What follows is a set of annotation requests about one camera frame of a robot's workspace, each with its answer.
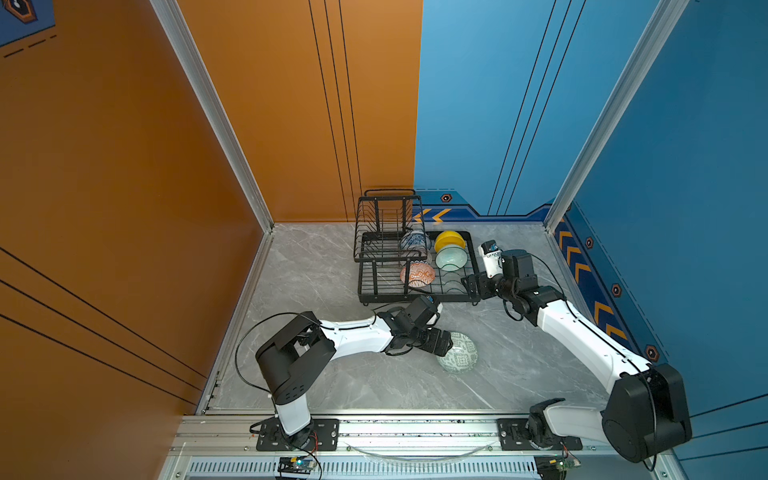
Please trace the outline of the green patterned white bowl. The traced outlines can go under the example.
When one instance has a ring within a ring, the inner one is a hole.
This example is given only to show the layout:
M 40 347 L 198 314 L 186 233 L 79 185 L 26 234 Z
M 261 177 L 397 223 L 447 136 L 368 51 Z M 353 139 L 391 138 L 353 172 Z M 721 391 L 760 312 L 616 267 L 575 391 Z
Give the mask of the green patterned white bowl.
M 473 340 L 460 332 L 451 332 L 452 346 L 444 356 L 438 356 L 438 364 L 452 374 L 463 374 L 474 369 L 478 362 L 478 350 Z

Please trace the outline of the light green bowl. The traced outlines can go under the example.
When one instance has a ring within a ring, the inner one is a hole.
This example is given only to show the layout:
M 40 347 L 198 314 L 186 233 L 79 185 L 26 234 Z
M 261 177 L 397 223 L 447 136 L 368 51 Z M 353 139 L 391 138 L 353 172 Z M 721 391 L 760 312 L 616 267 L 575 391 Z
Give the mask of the light green bowl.
M 445 272 L 455 272 L 463 269 L 469 257 L 467 251 L 458 245 L 443 247 L 436 255 L 437 267 Z

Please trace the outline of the yellow bowl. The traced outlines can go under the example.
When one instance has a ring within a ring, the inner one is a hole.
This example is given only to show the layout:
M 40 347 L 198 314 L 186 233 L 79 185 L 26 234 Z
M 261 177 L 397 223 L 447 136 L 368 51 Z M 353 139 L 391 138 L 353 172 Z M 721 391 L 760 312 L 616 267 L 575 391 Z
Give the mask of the yellow bowl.
M 435 251 L 439 253 L 441 250 L 447 247 L 459 247 L 465 249 L 467 246 L 466 240 L 457 231 L 447 230 L 442 231 L 435 239 L 434 247 Z

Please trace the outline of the blue white floral bowl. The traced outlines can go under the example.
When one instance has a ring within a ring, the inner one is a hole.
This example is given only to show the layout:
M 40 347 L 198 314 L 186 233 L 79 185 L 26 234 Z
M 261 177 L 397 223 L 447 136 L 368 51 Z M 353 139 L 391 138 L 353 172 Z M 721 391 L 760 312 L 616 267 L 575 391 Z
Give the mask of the blue white floral bowl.
M 407 255 L 427 256 L 430 248 L 430 239 L 425 232 L 412 230 L 401 238 L 400 248 Z

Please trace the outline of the orange patterned bowl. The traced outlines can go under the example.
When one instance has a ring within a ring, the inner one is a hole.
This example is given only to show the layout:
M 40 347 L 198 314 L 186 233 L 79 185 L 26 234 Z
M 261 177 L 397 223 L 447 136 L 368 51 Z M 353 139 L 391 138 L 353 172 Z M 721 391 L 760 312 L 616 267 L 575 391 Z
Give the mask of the orange patterned bowl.
M 411 288 L 423 288 L 436 279 L 434 268 L 425 261 L 407 262 L 401 269 L 400 280 Z

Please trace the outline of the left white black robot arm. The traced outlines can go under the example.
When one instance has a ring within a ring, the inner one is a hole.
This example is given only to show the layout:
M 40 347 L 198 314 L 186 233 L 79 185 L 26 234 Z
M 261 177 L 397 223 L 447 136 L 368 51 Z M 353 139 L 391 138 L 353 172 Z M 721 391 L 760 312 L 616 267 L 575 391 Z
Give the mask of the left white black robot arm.
M 307 393 L 332 361 L 368 353 L 401 356 L 413 349 L 444 357 L 453 340 L 450 332 L 436 326 L 441 313 L 442 305 L 429 295 L 355 321 L 321 320 L 311 311 L 294 313 L 255 354 L 278 432 L 289 447 L 304 448 L 314 441 Z

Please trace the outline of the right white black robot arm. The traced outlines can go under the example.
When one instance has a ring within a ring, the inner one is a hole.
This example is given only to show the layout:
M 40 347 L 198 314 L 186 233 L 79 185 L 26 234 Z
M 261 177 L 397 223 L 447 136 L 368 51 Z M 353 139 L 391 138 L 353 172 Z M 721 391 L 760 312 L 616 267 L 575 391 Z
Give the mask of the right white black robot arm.
M 537 256 L 502 250 L 493 240 L 478 249 L 485 271 L 465 282 L 479 300 L 499 298 L 505 313 L 526 320 L 557 340 L 594 375 L 608 393 L 601 408 L 568 406 L 564 399 L 529 410 L 529 441 L 549 449 L 567 437 L 609 444 L 621 457 L 641 463 L 693 437 L 684 379 L 668 364 L 651 361 L 622 346 L 579 313 L 557 288 L 542 286 Z

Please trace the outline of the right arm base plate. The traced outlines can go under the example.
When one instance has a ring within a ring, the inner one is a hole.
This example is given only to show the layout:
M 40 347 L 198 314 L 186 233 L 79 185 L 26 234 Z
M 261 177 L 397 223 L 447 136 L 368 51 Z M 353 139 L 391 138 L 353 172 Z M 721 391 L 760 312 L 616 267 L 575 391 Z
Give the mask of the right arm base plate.
M 583 449 L 580 438 L 555 435 L 543 420 L 537 418 L 500 418 L 496 420 L 496 426 L 503 451 Z

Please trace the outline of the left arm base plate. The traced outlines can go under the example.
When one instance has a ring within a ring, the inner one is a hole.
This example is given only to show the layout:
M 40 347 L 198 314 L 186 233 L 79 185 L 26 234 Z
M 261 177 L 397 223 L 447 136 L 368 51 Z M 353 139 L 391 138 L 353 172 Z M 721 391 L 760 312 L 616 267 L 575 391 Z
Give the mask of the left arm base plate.
M 339 438 L 338 419 L 313 419 L 293 435 L 287 435 L 279 422 L 269 418 L 252 424 L 249 431 L 256 438 L 258 451 L 335 451 Z

